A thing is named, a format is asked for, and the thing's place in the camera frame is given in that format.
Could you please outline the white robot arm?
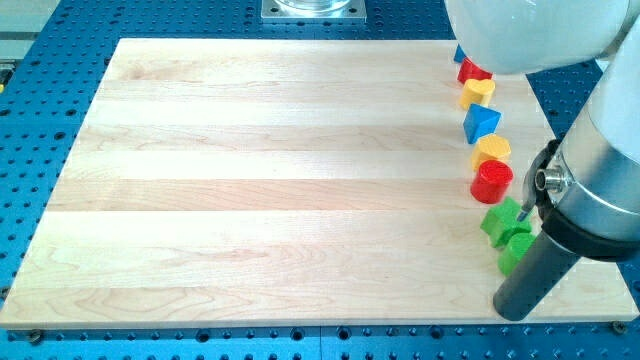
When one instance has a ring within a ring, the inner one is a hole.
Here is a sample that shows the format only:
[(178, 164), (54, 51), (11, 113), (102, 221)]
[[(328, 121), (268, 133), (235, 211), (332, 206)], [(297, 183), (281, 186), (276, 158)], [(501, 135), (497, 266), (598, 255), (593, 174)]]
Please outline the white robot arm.
[(573, 224), (639, 239), (639, 4), (632, 0), (448, 0), (465, 54), (495, 74), (532, 73), (604, 57), (610, 63), (562, 140)]

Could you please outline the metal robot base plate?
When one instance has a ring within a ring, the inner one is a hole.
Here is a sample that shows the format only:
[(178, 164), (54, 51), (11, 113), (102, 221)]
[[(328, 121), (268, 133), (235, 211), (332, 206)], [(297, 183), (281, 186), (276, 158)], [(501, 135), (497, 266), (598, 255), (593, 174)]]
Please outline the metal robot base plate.
[(262, 0), (260, 17), (267, 23), (365, 21), (365, 0)]

